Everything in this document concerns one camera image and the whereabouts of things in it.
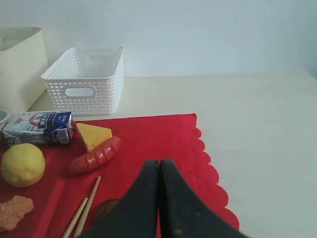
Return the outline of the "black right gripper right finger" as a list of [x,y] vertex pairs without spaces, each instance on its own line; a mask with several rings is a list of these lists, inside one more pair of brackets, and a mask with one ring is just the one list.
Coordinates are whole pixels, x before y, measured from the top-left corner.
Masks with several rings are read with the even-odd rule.
[[244,238],[237,217],[226,208],[227,195],[211,188],[207,205],[189,186],[172,159],[159,171],[159,223],[163,238]]

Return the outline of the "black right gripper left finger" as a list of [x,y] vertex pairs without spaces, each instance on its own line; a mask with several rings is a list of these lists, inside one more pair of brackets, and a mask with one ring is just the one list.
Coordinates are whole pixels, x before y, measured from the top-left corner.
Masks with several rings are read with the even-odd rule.
[[80,235],[81,238],[155,238],[159,163],[146,160],[119,202]]

